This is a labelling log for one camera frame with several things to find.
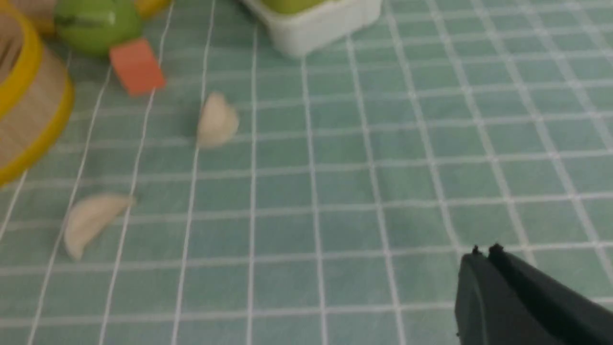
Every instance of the garlic clove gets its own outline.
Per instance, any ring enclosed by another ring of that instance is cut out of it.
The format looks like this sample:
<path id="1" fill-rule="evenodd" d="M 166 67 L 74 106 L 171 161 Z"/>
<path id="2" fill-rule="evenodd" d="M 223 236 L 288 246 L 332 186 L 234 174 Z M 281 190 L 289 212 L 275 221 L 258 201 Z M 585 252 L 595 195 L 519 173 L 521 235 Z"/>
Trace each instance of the garlic clove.
<path id="1" fill-rule="evenodd" d="M 200 113 L 198 123 L 198 146 L 209 149 L 230 141 L 238 130 L 238 114 L 224 95 L 214 92 L 209 95 Z"/>
<path id="2" fill-rule="evenodd" d="M 77 203 L 68 215 L 64 246 L 73 260 L 83 257 L 85 247 L 126 208 L 134 204 L 131 196 L 101 194 Z"/>

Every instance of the toy block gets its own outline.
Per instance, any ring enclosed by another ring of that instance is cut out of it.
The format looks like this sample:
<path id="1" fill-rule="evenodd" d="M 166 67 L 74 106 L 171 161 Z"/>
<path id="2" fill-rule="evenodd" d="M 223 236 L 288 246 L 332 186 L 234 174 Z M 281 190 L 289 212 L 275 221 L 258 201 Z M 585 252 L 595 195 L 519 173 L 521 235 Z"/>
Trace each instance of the toy block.
<path id="1" fill-rule="evenodd" d="M 163 88 L 166 79 L 153 49 L 144 38 L 117 45 L 110 50 L 115 73 L 130 96 L 149 93 Z"/>

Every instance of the woven container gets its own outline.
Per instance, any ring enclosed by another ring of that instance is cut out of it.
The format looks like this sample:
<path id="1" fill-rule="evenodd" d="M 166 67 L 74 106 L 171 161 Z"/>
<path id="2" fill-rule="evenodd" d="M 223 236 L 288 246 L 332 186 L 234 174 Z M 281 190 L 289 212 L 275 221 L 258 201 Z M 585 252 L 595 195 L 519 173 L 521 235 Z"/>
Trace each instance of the woven container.
<path id="1" fill-rule="evenodd" d="M 54 35 L 53 9 L 58 0 L 9 0 L 9 2 L 26 15 L 42 35 Z M 149 19 L 168 6 L 171 0 L 134 0 L 134 2 L 140 16 Z"/>
<path id="2" fill-rule="evenodd" d="M 0 185 L 18 177 L 53 145 L 74 103 L 62 62 L 30 22 L 0 1 Z"/>

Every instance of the green apple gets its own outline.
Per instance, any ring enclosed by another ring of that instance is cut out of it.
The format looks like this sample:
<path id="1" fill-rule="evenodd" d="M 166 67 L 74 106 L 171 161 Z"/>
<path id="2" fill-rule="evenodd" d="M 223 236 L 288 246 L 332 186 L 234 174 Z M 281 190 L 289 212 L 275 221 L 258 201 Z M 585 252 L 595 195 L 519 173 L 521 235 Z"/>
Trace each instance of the green apple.
<path id="1" fill-rule="evenodd" d="M 59 0 L 53 21 L 67 45 L 94 56 L 106 56 L 114 45 L 142 35 L 133 0 Z"/>

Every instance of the yellow trim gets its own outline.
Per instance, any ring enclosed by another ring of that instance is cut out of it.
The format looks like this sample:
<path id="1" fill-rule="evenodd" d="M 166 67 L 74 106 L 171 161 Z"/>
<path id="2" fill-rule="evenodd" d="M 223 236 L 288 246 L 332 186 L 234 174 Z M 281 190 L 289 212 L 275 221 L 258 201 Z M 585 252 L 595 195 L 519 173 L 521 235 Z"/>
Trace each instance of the yellow trim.
<path id="1" fill-rule="evenodd" d="M 66 72 L 65 78 L 64 94 L 59 102 L 55 116 L 30 147 L 5 168 L 0 169 L 0 186 L 19 177 L 19 175 L 44 156 L 66 127 L 66 123 L 72 113 L 75 91 L 68 72 Z"/>
<path id="2" fill-rule="evenodd" d="M 156 15 L 161 10 L 168 7 L 172 0 L 134 0 L 136 8 L 139 10 L 140 16 L 147 20 Z M 30 18 L 34 27 L 38 32 L 45 36 L 50 37 L 55 35 L 55 25 L 53 19 L 39 19 Z"/>
<path id="3" fill-rule="evenodd" d="M 9 76 L 0 83 L 0 120 L 19 102 L 32 84 L 42 61 L 42 41 L 30 22 L 7 2 L 0 2 L 0 13 L 17 21 L 23 35 L 23 46 Z"/>
<path id="4" fill-rule="evenodd" d="M 23 46 L 17 62 L 6 80 L 0 83 L 0 95 L 2 95 L 2 98 L 0 98 L 1 121 L 32 85 L 40 70 L 44 48 L 33 25 L 14 7 L 0 0 L 0 13 L 8 14 L 11 18 L 14 18 L 19 23 L 23 34 Z M 58 104 L 56 114 L 30 147 L 7 166 L 0 168 L 0 186 L 10 182 L 32 166 L 47 152 L 62 133 L 74 104 L 74 87 L 68 71 L 64 71 L 64 78 L 66 80 L 64 93 Z"/>
<path id="5" fill-rule="evenodd" d="M 156 13 L 168 7 L 172 0 L 135 0 L 136 8 L 139 9 L 140 16 L 143 19 L 149 19 Z"/>

